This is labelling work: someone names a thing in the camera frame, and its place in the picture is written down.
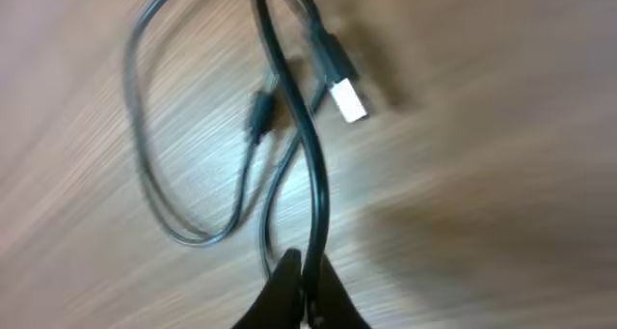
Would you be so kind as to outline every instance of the usb-a plug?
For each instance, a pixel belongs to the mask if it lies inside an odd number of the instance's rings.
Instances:
[[[309,31],[309,39],[320,73],[345,121],[353,123],[368,117],[362,96],[355,88],[358,73],[338,39],[320,26]]]

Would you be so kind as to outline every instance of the cable plug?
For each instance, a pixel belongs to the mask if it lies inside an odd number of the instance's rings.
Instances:
[[[367,118],[368,111],[355,88],[360,77],[336,36],[321,26],[315,26],[308,37],[314,60],[345,121],[353,123]]]
[[[265,86],[253,95],[253,106],[247,120],[249,141],[258,145],[272,128],[275,119],[275,91],[279,84],[278,76],[270,73]]]

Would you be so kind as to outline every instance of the table surface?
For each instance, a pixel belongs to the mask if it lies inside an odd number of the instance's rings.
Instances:
[[[259,149],[253,212],[207,249],[172,243],[136,176],[122,47],[147,0],[0,0],[3,328],[228,328],[263,286],[263,187],[293,127]],[[328,255],[375,328],[617,326],[617,0],[317,0],[372,118],[316,118]],[[311,69],[296,17],[285,50]],[[192,216],[231,209],[266,62],[248,0],[171,0],[140,55],[157,164]],[[309,231],[304,159],[280,249]]]

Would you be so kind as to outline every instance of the cable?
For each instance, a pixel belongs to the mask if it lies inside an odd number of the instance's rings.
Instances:
[[[319,109],[323,105],[323,101],[325,100],[326,94],[328,90],[324,83],[319,83],[319,88],[315,92],[313,98],[310,101],[310,112],[313,115],[316,115],[319,112]],[[298,148],[300,147],[300,135],[296,133],[293,137],[289,146],[287,146],[287,151],[283,156],[282,160],[277,165],[277,172],[274,174],[272,181],[270,182],[270,187],[268,189],[268,193],[266,194],[263,210],[261,211],[261,218],[259,221],[259,252],[261,255],[261,266],[263,268],[263,273],[266,277],[270,278],[272,275],[272,262],[274,262],[274,250],[272,247],[272,236],[270,234],[271,220],[272,220],[272,210],[274,208],[274,202],[277,198],[277,194],[279,193],[279,188],[281,187],[282,180],[284,179],[287,171],[290,168],[291,162],[293,161],[296,153],[298,152]]]
[[[153,170],[152,158],[148,149],[143,97],[138,84],[139,75],[137,72],[136,57],[140,40],[148,27],[148,24],[167,1],[168,0],[152,0],[138,17],[124,53],[124,98],[133,129],[138,166],[140,169],[141,185],[157,222],[170,236],[170,238],[175,241],[188,246],[203,247],[220,242],[222,239],[233,233],[233,231],[237,228],[242,214],[245,192],[244,189],[247,182],[250,164],[253,160],[255,148],[258,144],[258,140],[261,138],[261,134],[253,134],[250,138],[252,142],[250,142],[247,147],[245,162],[237,185],[236,202],[234,204],[233,213],[229,218],[227,225],[218,233],[209,234],[195,228],[189,222],[184,220],[183,215],[179,214],[178,210],[167,199],[165,192],[157,180]],[[312,0],[298,0],[298,2],[304,5],[304,10],[307,14],[317,14],[317,17],[312,16],[311,18],[313,20],[316,19],[314,21],[321,24],[321,19]],[[276,191],[280,186],[282,177],[288,168],[293,155],[297,151],[300,142],[302,142],[308,166],[312,210],[310,236],[308,241],[309,247],[303,268],[303,283],[304,289],[307,292],[308,301],[311,304],[312,300],[316,298],[319,285],[321,261],[323,259],[324,250],[328,239],[328,228],[330,221],[328,174],[326,172],[324,155],[321,150],[321,145],[319,143],[315,127],[312,123],[310,112],[304,104],[298,85],[293,79],[291,71],[282,53],[281,46],[270,18],[267,1],[253,0],[253,4],[256,24],[261,35],[264,50],[270,61],[272,71],[280,79],[280,84],[285,97],[284,101],[291,111],[293,121],[298,129],[298,135],[293,140],[289,150],[287,151],[287,156],[283,159],[282,166],[279,168],[279,171],[273,180],[274,188],[271,188],[271,191],[274,193],[269,195],[267,199],[269,204],[267,208],[268,211],[265,214],[265,221],[267,222],[269,220],[269,212],[272,208],[272,203],[274,202],[274,197],[276,196]],[[320,89],[317,96],[319,99],[323,100],[324,94],[325,89]],[[266,123],[271,115],[271,100],[268,94],[261,94],[260,96],[262,98],[257,101],[261,102],[258,102],[254,106],[254,113],[258,114],[255,119],[260,123]],[[261,130],[260,132],[264,132],[263,126],[264,124],[260,124],[252,129]],[[157,204],[157,201],[159,201],[160,204],[162,204],[172,214],[176,221],[185,230],[194,234],[195,237],[186,237],[183,233],[179,233],[174,227],[172,227],[172,225],[170,225],[164,218],[163,212]]]
[[[167,198],[156,177],[156,174],[154,173],[152,159],[148,149],[143,97],[138,83],[139,75],[137,72],[136,56],[139,42],[150,21],[167,1],[168,0],[152,0],[136,22],[135,28],[130,36],[124,53],[124,99],[129,112],[135,147],[137,150],[140,183],[144,193],[146,194],[148,204],[157,223],[161,226],[162,230],[176,242],[192,247],[203,247],[220,242],[232,234],[237,228],[242,216],[245,187],[249,175],[250,165],[255,155],[256,143],[250,142],[247,146],[246,157],[236,187],[233,212],[225,227],[217,233],[210,234],[191,225],[184,218],[186,215],[180,214],[178,209]],[[170,214],[183,229],[194,234],[195,237],[187,237],[183,233],[179,233],[165,219],[163,211],[157,204],[157,200],[160,201],[160,203],[170,212]]]
[[[303,280],[307,290],[309,303],[316,298],[321,261],[328,240],[330,224],[330,191],[328,173],[319,138],[312,123],[298,85],[293,79],[291,70],[282,53],[281,45],[272,24],[266,0],[253,0],[256,23],[261,35],[264,50],[270,65],[279,75],[287,107],[298,128],[298,134],[304,146],[307,159],[310,194],[312,198],[312,219],[308,240],[307,258],[303,267]]]

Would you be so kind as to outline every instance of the usb cable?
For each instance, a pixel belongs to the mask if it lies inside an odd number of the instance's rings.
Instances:
[[[330,192],[326,163],[313,125],[312,114],[317,113],[325,96],[330,93],[345,121],[352,123],[368,116],[363,99],[355,89],[358,74],[338,39],[328,33],[313,0],[287,0],[291,8],[299,14],[305,24],[307,42],[312,58],[319,70],[321,79],[310,104],[306,107],[294,80],[291,70],[282,53],[274,25],[268,11],[266,0],[252,0],[256,24],[261,42],[267,54],[273,79],[256,92],[253,107],[247,122],[247,150],[238,179],[233,211],[226,226],[217,233],[205,232],[186,220],[186,214],[175,207],[165,194],[153,170],[153,160],[148,147],[145,127],[143,95],[139,87],[137,52],[141,38],[156,13],[168,0],[151,0],[139,15],[124,52],[123,88],[126,108],[131,122],[135,149],[137,152],[140,183],[148,199],[156,221],[162,230],[173,240],[183,245],[204,247],[213,245],[234,233],[241,221],[245,187],[255,150],[263,136],[269,132],[274,119],[277,99],[274,92],[283,92],[283,101],[297,127],[297,134],[287,148],[268,190],[259,225],[259,241],[262,265],[266,275],[271,273],[275,262],[270,237],[270,221],[274,201],[282,179],[288,170],[297,150],[302,145],[307,159],[310,181],[312,220],[308,242],[308,252],[302,272],[307,291],[307,300],[314,298],[319,284],[321,261],[328,238],[330,221]],[[165,212],[174,218],[170,222]]]

